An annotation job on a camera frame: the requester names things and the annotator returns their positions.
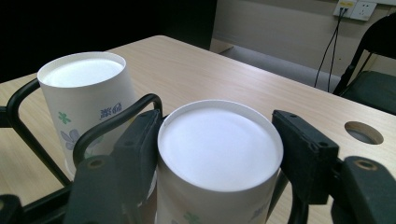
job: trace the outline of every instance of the black power cable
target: black power cable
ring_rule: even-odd
[[[345,15],[346,12],[347,12],[347,8],[343,8],[343,7],[340,8],[340,14],[339,14],[339,16],[338,16],[337,26],[335,27],[334,34],[332,34],[332,39],[330,40],[329,45],[327,46],[326,50],[324,51],[323,58],[322,58],[322,61],[321,61],[321,63],[320,63],[320,67],[319,67],[319,69],[318,69],[317,77],[316,77],[316,79],[315,79],[315,85],[314,85],[314,87],[317,86],[317,83],[318,83],[318,76],[319,76],[319,72],[320,72],[321,66],[323,65],[324,59],[325,59],[325,57],[326,57],[327,50],[329,49],[329,46],[330,46],[330,44],[332,43],[332,40],[333,40],[334,37],[335,37],[335,40],[334,40],[334,47],[333,47],[333,49],[332,49],[332,65],[333,65],[333,63],[334,63],[335,45],[337,44],[338,28],[339,28],[339,26],[340,26],[341,19],[343,19],[343,17],[344,17],[344,15]],[[332,65],[331,65],[331,68],[330,68],[329,81],[328,81],[328,83],[327,83],[327,92],[329,92],[329,89],[330,89],[330,77],[332,76]]]

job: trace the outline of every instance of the wooden table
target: wooden table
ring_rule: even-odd
[[[382,163],[396,176],[395,116],[165,36],[110,51],[127,61],[137,96],[159,95],[165,115],[204,99],[235,101],[258,110],[268,119],[275,109],[289,111],[336,142],[340,159],[352,155],[367,157]],[[35,76],[0,84],[0,105],[6,105],[12,93]],[[22,103],[21,118],[64,168],[64,155],[40,89]],[[378,130],[384,142],[370,145],[350,136],[345,124],[352,120]],[[28,204],[61,187],[12,129],[0,129],[0,194],[16,194],[22,204]],[[268,223],[287,223],[290,205],[288,186]],[[332,223],[330,206],[311,206],[309,223]]]

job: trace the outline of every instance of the paper cup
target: paper cup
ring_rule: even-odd
[[[158,146],[157,224],[265,223],[283,146],[262,114],[221,100],[184,105]]]
[[[90,128],[135,102],[125,60],[108,52],[82,52],[45,64],[37,73],[56,132],[65,165],[74,178],[73,149]],[[93,141],[85,157],[108,155],[127,124]]]

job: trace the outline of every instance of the wall socket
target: wall socket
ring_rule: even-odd
[[[340,10],[341,8],[347,8],[347,11],[344,13],[343,18],[350,18],[350,15],[352,15],[352,11],[356,5],[355,0],[339,0],[337,6],[335,7],[334,16],[340,16]]]
[[[350,15],[350,19],[368,21],[373,14],[375,7],[376,3],[359,1],[356,3],[355,8]]]

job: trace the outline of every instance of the gray wall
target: gray wall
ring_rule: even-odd
[[[338,17],[335,0],[219,0],[213,38],[318,69]],[[343,19],[332,73],[341,76],[367,28],[394,10],[377,5],[368,21]],[[332,45],[321,71],[329,72]],[[376,59],[377,67],[396,70]]]

